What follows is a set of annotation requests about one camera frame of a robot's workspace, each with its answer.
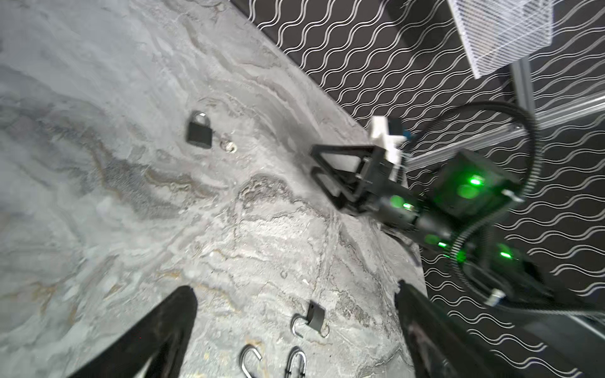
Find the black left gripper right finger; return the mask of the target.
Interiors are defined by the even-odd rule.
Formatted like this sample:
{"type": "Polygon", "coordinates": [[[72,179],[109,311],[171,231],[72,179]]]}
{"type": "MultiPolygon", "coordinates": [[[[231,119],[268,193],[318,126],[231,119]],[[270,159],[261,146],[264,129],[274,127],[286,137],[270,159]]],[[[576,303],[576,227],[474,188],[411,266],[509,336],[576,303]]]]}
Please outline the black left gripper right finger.
{"type": "Polygon", "coordinates": [[[510,365],[487,351],[442,308],[405,280],[398,285],[395,308],[415,376],[510,376],[510,365]]]}

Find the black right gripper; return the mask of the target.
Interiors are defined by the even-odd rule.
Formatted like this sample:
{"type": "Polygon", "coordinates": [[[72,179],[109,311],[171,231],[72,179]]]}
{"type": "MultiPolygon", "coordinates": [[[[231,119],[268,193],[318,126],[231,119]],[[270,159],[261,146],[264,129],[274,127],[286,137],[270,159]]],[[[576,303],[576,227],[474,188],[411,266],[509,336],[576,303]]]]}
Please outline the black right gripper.
{"type": "Polygon", "coordinates": [[[418,197],[402,184],[390,180],[393,164],[385,157],[386,150],[373,145],[313,145],[310,157],[317,164],[310,171],[323,194],[336,210],[357,210],[359,215],[372,217],[389,227],[414,227],[422,209],[418,197]],[[337,165],[354,159],[350,170],[337,165]],[[343,180],[346,192],[353,192],[361,183],[357,202],[350,201],[335,179],[343,180]]]}

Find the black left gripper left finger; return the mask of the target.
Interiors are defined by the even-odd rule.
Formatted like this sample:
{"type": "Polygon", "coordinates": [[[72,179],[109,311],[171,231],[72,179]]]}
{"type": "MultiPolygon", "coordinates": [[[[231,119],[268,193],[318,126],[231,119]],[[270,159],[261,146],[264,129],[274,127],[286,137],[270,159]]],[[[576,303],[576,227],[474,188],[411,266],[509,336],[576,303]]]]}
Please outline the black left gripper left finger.
{"type": "Polygon", "coordinates": [[[73,377],[178,377],[198,310],[195,292],[180,286],[73,377]]]}

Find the black padlock with key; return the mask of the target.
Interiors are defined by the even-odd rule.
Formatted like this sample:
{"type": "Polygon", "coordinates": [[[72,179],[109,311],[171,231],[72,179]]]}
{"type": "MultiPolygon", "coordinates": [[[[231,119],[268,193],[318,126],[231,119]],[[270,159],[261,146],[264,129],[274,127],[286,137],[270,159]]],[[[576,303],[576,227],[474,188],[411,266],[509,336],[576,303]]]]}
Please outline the black padlock with key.
{"type": "Polygon", "coordinates": [[[211,127],[210,118],[202,111],[192,112],[186,132],[186,142],[205,150],[210,150],[217,142],[218,146],[228,154],[235,154],[236,144],[225,134],[219,135],[211,127]]]}

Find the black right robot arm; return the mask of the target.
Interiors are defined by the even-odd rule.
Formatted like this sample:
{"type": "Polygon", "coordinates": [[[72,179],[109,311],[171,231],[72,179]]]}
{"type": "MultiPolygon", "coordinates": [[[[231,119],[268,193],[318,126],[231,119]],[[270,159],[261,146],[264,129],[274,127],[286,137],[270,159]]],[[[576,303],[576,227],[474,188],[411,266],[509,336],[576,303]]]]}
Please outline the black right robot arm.
{"type": "Polygon", "coordinates": [[[330,201],[367,216],[424,262],[442,285],[395,297],[420,377],[422,343],[460,377],[604,375],[604,163],[594,149],[562,155],[535,139],[514,154],[462,149],[422,193],[391,180],[380,146],[315,145],[312,176],[330,201]]]}

